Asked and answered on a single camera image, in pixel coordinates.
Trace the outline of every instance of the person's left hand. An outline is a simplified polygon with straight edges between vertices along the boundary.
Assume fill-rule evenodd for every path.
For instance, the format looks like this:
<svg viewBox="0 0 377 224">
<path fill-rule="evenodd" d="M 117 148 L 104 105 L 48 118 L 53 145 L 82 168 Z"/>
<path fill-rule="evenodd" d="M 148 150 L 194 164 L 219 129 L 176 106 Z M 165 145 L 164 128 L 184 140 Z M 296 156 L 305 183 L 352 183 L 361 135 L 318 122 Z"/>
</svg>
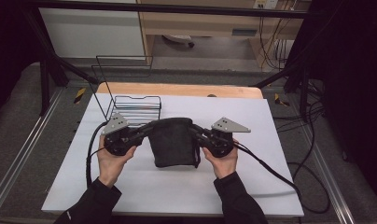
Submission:
<svg viewBox="0 0 377 224">
<path fill-rule="evenodd" d="M 127 163 L 127 161 L 133 157 L 136 147 L 131 147 L 125 156 L 115 156 L 110 154 L 110 152 L 105 149 L 104 142 L 105 136 L 101 135 L 99 139 L 99 149 L 103 149 L 96 153 L 98 156 L 100 170 L 98 179 L 111 189 L 114 184 L 116 184 L 125 163 Z"/>
</svg>

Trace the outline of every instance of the wire rack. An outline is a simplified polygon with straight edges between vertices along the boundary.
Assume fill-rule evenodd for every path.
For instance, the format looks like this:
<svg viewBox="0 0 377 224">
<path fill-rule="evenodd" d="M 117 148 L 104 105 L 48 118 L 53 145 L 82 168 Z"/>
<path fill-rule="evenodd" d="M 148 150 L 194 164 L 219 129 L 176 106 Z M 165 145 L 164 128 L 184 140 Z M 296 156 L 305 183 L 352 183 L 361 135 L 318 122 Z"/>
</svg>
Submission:
<svg viewBox="0 0 377 224">
<path fill-rule="evenodd" d="M 112 115 L 120 113 L 130 126 L 142 126 L 152 120 L 160 119 L 161 98 L 159 96 L 131 97 L 118 95 Z"/>
<path fill-rule="evenodd" d="M 96 61 L 98 64 L 93 65 L 91 68 L 95 77 L 100 82 L 104 82 L 107 86 L 110 94 L 107 109 L 101 106 L 93 86 L 91 84 L 90 86 L 106 120 L 109 120 L 116 113 L 120 113 L 121 116 L 128 120 L 130 126 L 142 126 L 152 120 L 160 119 L 161 98 L 159 96 L 113 96 L 108 86 L 108 80 L 113 77 L 149 77 L 152 68 L 151 56 L 102 55 L 96 56 Z"/>
</svg>

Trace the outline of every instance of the floor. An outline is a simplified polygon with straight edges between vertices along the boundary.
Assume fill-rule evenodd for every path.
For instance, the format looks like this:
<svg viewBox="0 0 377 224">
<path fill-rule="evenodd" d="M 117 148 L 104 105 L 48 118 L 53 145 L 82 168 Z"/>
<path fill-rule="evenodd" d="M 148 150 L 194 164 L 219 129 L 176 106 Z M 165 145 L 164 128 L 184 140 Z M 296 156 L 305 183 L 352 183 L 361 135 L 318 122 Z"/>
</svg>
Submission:
<svg viewBox="0 0 377 224">
<path fill-rule="evenodd" d="M 130 71 L 133 76 L 121 78 L 117 74 L 115 79 L 126 82 L 247 86 L 271 76 L 278 70 L 268 69 L 264 72 L 259 69 L 250 46 L 244 39 L 193 37 L 193 40 L 195 47 L 191 49 L 158 36 L 154 47 L 154 73 L 150 77 L 142 78 L 134 77 L 137 73 Z M 83 67 L 83 70 L 91 72 L 89 68 Z M 38 67 L 34 65 L 22 73 L 20 82 L 0 111 L 0 183 L 10 164 L 21 153 L 21 147 L 28 144 L 25 143 L 26 138 L 32 134 L 31 131 L 39 120 L 41 98 L 38 72 Z M 52 223 L 55 219 L 54 215 L 43 213 L 41 205 L 91 98 L 91 91 L 87 88 L 80 103 L 73 104 L 78 90 L 87 85 L 71 74 L 68 76 L 71 83 L 67 88 L 55 89 L 60 94 L 60 100 L 53 108 L 53 115 L 47 119 L 42 133 L 30 146 L 30 153 L 23 155 L 26 159 L 21 167 L 18 167 L 21 172 L 10 181 L 6 198 L 0 199 L 0 223 Z M 297 101 L 297 94 L 284 94 L 284 82 L 285 79 L 281 78 L 262 90 L 274 117 L 296 115 L 297 108 L 294 103 Z M 313 80 L 313 83 L 317 87 L 322 85 L 316 80 Z M 316 100 L 317 96 L 309 97 L 309 103 Z M 307 136 L 309 126 L 301 127 L 300 120 L 295 121 L 290 123 L 291 121 L 275 120 L 287 161 L 301 161 L 310 147 Z M 377 223 L 377 198 L 356 165 L 342 159 L 342 150 L 328 125 L 327 116 L 317 118 L 314 133 L 315 145 L 336 180 L 355 223 Z M 305 164 L 315 171 L 315 176 L 321 177 L 316 155 L 318 154 L 314 154 Z M 306 205 L 315 210 L 325 208 L 326 194 L 312 175 L 301 171 L 296 183 L 303 192 L 303 202 Z M 337 215 L 339 211 L 335 209 L 335 204 L 332 204 L 324 214 L 304 210 L 305 217 L 302 222 L 352 223 L 349 220 L 343 222 Z M 297 223 L 298 220 L 271 218 L 270 222 Z"/>
</svg>

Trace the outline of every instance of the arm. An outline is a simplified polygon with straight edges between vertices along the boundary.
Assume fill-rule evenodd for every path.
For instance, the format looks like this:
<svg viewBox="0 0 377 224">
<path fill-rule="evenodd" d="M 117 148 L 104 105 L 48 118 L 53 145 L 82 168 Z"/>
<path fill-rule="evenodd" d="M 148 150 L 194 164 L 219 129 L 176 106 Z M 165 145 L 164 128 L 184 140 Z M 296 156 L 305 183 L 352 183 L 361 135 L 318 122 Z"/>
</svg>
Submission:
<svg viewBox="0 0 377 224">
<path fill-rule="evenodd" d="M 104 136 L 99 140 L 99 148 L 104 148 Z M 136 147 L 130 148 L 122 157 L 114 156 L 107 150 L 97 152 L 99 177 L 92 182 L 80 200 L 61 214 L 55 224 L 108 223 L 112 210 L 119 201 L 121 192 L 114 187 L 124 164 L 133 157 Z"/>
<path fill-rule="evenodd" d="M 209 160 L 217 177 L 214 184 L 222 202 L 226 224 L 268 223 L 258 203 L 246 192 L 244 183 L 235 172 L 238 161 L 238 149 L 222 158 L 215 158 L 204 147 L 203 153 Z"/>
</svg>

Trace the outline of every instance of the electrical outlet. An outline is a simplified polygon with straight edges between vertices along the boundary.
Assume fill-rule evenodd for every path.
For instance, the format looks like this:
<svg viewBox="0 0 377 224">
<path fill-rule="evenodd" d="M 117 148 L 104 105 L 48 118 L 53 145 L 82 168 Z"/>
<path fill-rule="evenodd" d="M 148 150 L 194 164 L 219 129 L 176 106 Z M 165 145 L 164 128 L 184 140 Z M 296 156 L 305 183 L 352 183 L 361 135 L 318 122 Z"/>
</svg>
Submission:
<svg viewBox="0 0 377 224">
<path fill-rule="evenodd" d="M 253 8 L 265 8 L 265 5 L 267 4 L 267 0 L 256 0 L 255 5 L 253 5 Z"/>
<path fill-rule="evenodd" d="M 267 3 L 265 4 L 266 9 L 275 9 L 276 4 L 278 3 L 278 0 L 267 0 Z"/>
</svg>

